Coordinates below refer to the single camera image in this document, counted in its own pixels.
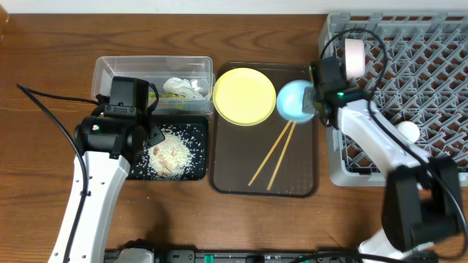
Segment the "light blue bowl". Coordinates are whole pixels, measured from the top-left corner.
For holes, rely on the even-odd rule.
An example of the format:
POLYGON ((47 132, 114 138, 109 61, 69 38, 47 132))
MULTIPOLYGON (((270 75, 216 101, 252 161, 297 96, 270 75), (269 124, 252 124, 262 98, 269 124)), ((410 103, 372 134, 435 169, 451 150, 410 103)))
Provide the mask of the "light blue bowl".
POLYGON ((315 108, 303 111, 303 99, 311 91, 314 98, 313 84, 307 80, 294 80, 284 85, 276 99, 276 109, 283 119, 296 123, 306 123, 315 116, 315 108))

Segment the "green snack wrapper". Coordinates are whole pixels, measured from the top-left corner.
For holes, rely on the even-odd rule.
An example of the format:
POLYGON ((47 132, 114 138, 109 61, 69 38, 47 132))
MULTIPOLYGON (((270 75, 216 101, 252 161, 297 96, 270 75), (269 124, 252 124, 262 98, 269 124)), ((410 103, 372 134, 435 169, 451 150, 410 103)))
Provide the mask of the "green snack wrapper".
MULTIPOLYGON (((155 99, 156 94, 153 92, 148 93, 149 99, 155 99)), ((172 93, 167 93, 167 94, 159 94, 159 98, 166 98, 166 99, 185 99, 185 96, 179 95, 179 94, 172 94, 172 93)))

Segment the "white tissue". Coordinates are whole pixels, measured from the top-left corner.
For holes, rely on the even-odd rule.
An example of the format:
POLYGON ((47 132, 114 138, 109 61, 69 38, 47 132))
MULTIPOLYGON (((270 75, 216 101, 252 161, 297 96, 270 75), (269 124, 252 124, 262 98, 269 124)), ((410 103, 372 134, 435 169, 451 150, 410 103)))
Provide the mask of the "white tissue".
POLYGON ((200 86, 196 79, 188 80, 172 77, 164 83, 163 89, 166 93, 175 94, 185 98, 193 99, 203 97, 199 92, 200 86))

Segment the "white bowl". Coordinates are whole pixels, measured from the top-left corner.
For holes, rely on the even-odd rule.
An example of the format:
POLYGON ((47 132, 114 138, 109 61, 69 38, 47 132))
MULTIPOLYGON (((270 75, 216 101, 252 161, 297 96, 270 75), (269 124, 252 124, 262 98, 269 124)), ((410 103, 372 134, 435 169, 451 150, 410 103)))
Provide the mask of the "white bowl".
POLYGON ((359 39, 345 39, 344 62, 347 80, 362 77, 365 74, 365 46, 359 39))

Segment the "yellow plate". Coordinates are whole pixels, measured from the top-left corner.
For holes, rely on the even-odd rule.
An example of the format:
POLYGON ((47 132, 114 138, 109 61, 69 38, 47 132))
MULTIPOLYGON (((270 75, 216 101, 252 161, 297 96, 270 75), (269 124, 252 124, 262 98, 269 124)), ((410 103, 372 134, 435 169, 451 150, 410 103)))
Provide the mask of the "yellow plate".
POLYGON ((226 121, 253 126, 265 121, 275 110, 276 89, 256 69, 230 69, 217 80, 213 101, 216 111, 226 121))

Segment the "pale green cup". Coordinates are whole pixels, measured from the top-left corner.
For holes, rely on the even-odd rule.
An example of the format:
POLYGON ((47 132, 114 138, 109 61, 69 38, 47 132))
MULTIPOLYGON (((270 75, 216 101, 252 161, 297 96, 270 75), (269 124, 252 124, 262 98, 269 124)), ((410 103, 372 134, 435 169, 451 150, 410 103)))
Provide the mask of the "pale green cup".
POLYGON ((419 127, 411 121, 402 121, 396 125, 396 128, 412 143, 417 142, 420 138, 419 127))

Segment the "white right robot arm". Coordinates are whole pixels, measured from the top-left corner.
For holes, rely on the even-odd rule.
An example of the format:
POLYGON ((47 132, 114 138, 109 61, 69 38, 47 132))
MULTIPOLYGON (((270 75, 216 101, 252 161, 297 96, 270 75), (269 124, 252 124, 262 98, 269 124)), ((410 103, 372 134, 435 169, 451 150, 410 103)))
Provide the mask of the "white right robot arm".
POLYGON ((401 134, 370 94, 306 88, 303 110, 353 139, 385 178, 382 228, 358 247, 364 262, 404 262, 414 252, 467 233, 456 163, 434 158, 401 134))

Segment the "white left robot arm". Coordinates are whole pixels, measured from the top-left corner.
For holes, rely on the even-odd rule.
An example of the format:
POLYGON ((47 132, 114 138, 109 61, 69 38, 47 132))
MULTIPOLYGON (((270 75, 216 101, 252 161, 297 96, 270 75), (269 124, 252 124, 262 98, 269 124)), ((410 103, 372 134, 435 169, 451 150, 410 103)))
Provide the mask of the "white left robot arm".
POLYGON ((103 262, 116 201, 131 166, 162 141, 153 116, 91 115, 75 129, 72 190, 50 262, 103 262))

